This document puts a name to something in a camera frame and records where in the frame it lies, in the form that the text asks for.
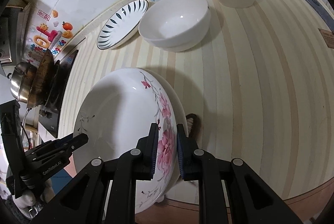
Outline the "white plate pink blossoms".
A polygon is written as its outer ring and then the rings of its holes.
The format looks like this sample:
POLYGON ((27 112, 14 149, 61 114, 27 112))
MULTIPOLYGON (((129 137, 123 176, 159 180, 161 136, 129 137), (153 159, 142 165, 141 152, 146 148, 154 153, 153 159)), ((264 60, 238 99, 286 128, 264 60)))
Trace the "white plate pink blossoms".
POLYGON ((76 118, 74 133, 87 134, 88 142, 74 151, 80 171, 90 160, 109 161, 133 149, 158 124, 158 147, 153 179, 138 181, 135 211, 151 207, 167 190, 177 157, 177 117, 181 108, 168 82, 141 68, 113 71, 89 91, 76 118))

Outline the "white plate blue leaf rim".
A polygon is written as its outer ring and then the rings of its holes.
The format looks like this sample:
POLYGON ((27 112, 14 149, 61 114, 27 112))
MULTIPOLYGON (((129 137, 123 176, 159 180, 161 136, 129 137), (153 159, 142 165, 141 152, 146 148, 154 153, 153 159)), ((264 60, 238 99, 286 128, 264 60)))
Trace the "white plate blue leaf rim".
POLYGON ((138 25, 148 7, 147 0, 134 0, 115 12, 100 31, 97 48, 114 49, 128 41, 138 31, 138 25))

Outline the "plain white bowl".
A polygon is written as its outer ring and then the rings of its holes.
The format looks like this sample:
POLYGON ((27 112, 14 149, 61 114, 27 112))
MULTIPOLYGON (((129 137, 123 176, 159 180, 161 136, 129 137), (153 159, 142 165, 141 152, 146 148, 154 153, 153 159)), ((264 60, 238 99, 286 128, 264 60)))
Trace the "plain white bowl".
POLYGON ((160 0, 145 13, 138 31, 155 47, 182 52, 205 37, 210 20, 207 0, 160 0))

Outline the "black induction cooktop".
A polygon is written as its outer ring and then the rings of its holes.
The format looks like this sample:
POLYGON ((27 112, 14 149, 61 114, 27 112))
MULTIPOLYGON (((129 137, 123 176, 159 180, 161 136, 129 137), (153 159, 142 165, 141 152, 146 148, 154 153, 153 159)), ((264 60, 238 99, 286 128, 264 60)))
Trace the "black induction cooktop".
POLYGON ((48 97, 40 106, 38 122, 54 137, 58 137, 58 126, 68 78, 78 51, 74 51, 65 60, 57 60, 52 66, 51 83, 48 97))

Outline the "steel stacked steamer pot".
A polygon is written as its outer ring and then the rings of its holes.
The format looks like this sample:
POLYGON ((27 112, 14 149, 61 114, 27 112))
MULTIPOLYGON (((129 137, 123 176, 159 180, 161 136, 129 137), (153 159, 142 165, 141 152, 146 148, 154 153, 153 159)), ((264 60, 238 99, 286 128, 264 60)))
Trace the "steel stacked steamer pot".
POLYGON ((36 72, 37 68, 30 62, 20 62, 15 66, 13 72, 7 75, 10 80, 11 94, 18 102, 28 102, 36 72))

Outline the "striped cat table cloth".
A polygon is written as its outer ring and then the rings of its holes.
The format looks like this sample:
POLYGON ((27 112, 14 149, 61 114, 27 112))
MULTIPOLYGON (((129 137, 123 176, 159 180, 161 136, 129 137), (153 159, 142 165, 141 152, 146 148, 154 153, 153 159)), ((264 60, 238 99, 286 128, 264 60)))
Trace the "striped cat table cloth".
POLYGON ((245 9, 207 0, 211 23, 186 52, 166 52, 141 36, 99 50, 99 30, 80 44, 58 134, 73 131, 85 96, 113 70, 157 72, 186 113, 202 121, 198 143, 216 157, 240 157, 282 198, 333 178, 333 50, 326 23, 305 0, 257 0, 245 9))

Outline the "small brown card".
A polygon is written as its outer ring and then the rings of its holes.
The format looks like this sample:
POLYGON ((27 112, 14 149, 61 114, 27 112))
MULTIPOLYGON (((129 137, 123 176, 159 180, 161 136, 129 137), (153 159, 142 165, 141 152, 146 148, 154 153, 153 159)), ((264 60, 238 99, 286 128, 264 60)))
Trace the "small brown card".
POLYGON ((325 29, 318 29, 328 48, 334 48, 334 34, 325 29))

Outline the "dark blue smartphone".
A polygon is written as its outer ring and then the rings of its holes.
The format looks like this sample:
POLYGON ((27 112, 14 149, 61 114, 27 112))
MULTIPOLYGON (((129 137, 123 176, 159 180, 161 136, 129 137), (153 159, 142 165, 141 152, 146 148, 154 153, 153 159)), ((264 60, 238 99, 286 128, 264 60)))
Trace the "dark blue smartphone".
POLYGON ((334 32, 334 19, 328 11, 320 4, 318 0, 305 0, 318 13, 318 15, 327 24, 329 29, 334 32))

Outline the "colourful wall stickers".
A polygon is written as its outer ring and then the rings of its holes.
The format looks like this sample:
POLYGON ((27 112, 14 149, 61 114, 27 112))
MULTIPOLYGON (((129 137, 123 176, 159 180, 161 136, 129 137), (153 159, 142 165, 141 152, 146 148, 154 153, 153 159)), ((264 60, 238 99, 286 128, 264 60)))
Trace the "colourful wall stickers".
POLYGON ((73 36, 73 25, 64 21, 58 11, 45 12, 33 7, 25 33, 23 60, 38 66, 47 50, 59 59, 60 53, 73 36))

